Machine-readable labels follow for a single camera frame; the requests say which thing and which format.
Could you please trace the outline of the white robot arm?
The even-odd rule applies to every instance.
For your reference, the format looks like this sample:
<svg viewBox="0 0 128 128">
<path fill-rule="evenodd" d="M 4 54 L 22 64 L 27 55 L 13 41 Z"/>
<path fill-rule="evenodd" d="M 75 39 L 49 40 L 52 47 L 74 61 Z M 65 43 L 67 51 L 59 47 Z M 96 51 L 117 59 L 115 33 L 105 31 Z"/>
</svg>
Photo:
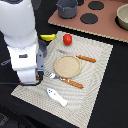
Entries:
<svg viewBox="0 0 128 128">
<path fill-rule="evenodd" d="M 42 81 L 46 44 L 38 39 L 34 11 L 41 0 L 0 0 L 0 31 L 21 85 L 37 85 Z"/>
</svg>

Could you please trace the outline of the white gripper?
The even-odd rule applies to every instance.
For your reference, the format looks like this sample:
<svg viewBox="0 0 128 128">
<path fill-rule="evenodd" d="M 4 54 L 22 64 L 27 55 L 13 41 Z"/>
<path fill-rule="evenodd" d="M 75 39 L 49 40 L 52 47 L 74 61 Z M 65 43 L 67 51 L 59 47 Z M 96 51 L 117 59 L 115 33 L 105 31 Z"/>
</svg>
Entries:
<svg viewBox="0 0 128 128">
<path fill-rule="evenodd" d="M 23 84 L 36 83 L 36 76 L 43 74 L 45 70 L 44 58 L 47 48 L 44 41 L 39 41 L 25 49 L 8 47 L 12 69 L 17 72 Z"/>
</svg>

